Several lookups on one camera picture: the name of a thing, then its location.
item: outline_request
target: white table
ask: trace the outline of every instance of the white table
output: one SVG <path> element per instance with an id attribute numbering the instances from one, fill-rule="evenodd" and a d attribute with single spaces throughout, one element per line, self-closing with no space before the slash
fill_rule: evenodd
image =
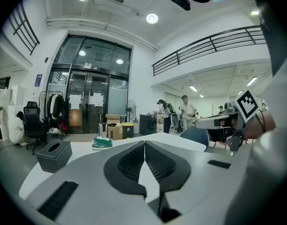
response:
<path id="1" fill-rule="evenodd" d="M 131 139 L 124 139 L 124 140 L 117 140 L 113 141 L 113 147 L 120 146 L 126 143 L 132 143 L 137 141 L 156 141 L 160 143 L 165 143 L 168 145 L 176 146 L 183 149 L 193 150 L 193 151 L 200 151 L 204 152 L 206 150 L 206 146 L 203 144 L 200 144 L 198 142 L 194 142 L 185 138 L 181 138 L 178 136 L 166 134 L 166 133 L 156 133 L 152 135 L 147 136 L 141 136 L 141 137 L 135 137 Z M 82 156 L 85 156 L 87 154 L 91 154 L 94 152 L 100 152 L 99 150 L 92 150 L 91 149 L 92 143 L 91 142 L 71 142 L 71 148 L 72 148 L 72 156 L 70 157 L 68 163 L 71 161 L 74 161 L 77 158 L 80 158 Z M 19 191 L 19 196 L 22 199 L 26 199 L 27 196 L 44 180 L 52 176 L 52 173 L 45 172 L 41 169 L 39 163 L 37 163 L 31 172 L 26 177 L 25 181 L 23 182 L 21 189 Z M 158 186 L 158 183 L 154 179 L 152 173 L 150 172 L 148 165 L 144 163 L 140 177 L 139 177 L 139 183 L 141 185 L 144 185 L 147 189 L 148 197 L 147 202 L 152 201 L 156 197 L 158 197 L 157 189 L 155 189 L 155 186 Z"/>

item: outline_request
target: electric fan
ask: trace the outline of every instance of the electric fan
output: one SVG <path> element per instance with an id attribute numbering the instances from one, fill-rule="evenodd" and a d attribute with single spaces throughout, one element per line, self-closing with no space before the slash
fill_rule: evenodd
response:
<path id="1" fill-rule="evenodd" d="M 127 112 L 127 117 L 129 118 L 129 122 L 130 120 L 135 118 L 136 107 L 135 107 L 135 102 L 133 100 L 129 100 L 127 102 L 126 112 Z"/>

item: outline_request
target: gray tissue box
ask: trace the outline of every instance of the gray tissue box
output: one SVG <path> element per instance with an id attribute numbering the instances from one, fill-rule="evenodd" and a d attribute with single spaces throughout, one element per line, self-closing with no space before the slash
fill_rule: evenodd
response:
<path id="1" fill-rule="evenodd" d="M 50 173 L 63 168 L 71 156 L 70 142 L 60 140 L 54 140 L 36 154 L 41 169 Z"/>

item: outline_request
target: railing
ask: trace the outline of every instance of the railing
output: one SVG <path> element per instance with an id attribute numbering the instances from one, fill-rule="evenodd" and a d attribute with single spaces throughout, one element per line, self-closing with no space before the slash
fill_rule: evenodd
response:
<path id="1" fill-rule="evenodd" d="M 216 33 L 193 42 L 152 65 L 156 76 L 193 59 L 226 49 L 265 44 L 260 26 L 242 27 Z"/>
<path id="2" fill-rule="evenodd" d="M 13 35 L 18 35 L 21 41 L 31 52 L 30 55 L 32 55 L 36 45 L 40 42 L 29 23 L 22 2 L 14 8 L 12 14 L 9 16 L 9 21 L 14 29 Z"/>

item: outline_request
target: glass door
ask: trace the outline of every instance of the glass door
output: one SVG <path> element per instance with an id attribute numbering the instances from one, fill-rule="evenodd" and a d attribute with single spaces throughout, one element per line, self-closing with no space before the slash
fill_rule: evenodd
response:
<path id="1" fill-rule="evenodd" d="M 83 132 L 98 133 L 98 124 L 105 122 L 108 76 L 89 73 L 83 105 Z"/>
<path id="2" fill-rule="evenodd" d="M 98 133 L 100 115 L 106 120 L 107 86 L 106 75 L 72 71 L 67 92 L 71 133 Z"/>

